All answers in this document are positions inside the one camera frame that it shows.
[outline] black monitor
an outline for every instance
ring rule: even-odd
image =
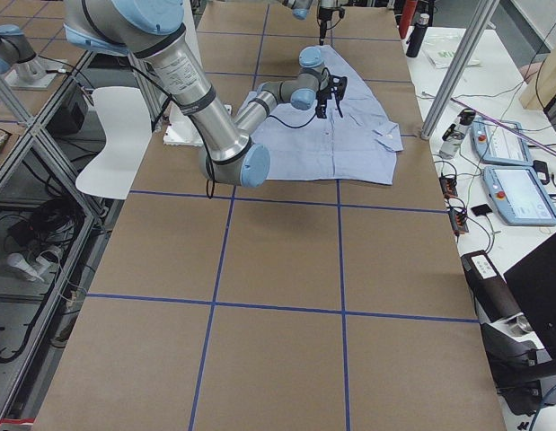
[[[531,327],[556,359],[556,233],[505,273]]]

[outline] black bottle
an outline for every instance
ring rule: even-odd
[[[423,38],[425,37],[425,32],[428,29],[429,15],[422,13],[419,16],[418,21],[413,26],[413,31],[411,32],[410,38],[407,40],[408,48],[405,55],[407,57],[417,57],[419,54],[419,49],[423,43]]]

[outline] blue cable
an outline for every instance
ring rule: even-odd
[[[531,421],[531,426],[529,427],[529,431],[533,431],[533,427],[535,426],[535,422],[537,421],[537,418],[539,417],[539,413],[541,413],[541,409],[543,407],[545,407],[545,401],[551,396],[552,393],[554,393],[556,391],[556,385],[553,386],[552,388],[550,388],[547,393],[545,394],[545,396],[541,399],[541,402],[539,403],[539,408],[537,409],[537,411],[535,412],[535,415],[533,416],[533,420]]]

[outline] blue and white device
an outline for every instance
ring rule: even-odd
[[[516,121],[503,121],[503,124],[516,131],[521,129]],[[525,140],[482,117],[477,117],[472,123],[471,140],[473,150],[485,163],[533,166]]]
[[[511,226],[555,226],[556,208],[528,166],[486,166],[483,181],[493,206]]]

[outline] folded cloth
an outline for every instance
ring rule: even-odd
[[[304,128],[287,128],[266,119],[252,134],[271,155],[270,180],[352,179],[391,184],[403,149],[399,126],[391,122],[357,72],[332,47],[319,47],[333,75],[346,76],[348,87],[340,103],[343,118],[329,101],[327,119],[314,119]],[[248,94],[247,102],[256,95]],[[272,115],[291,126],[304,124],[314,113],[279,105]]]

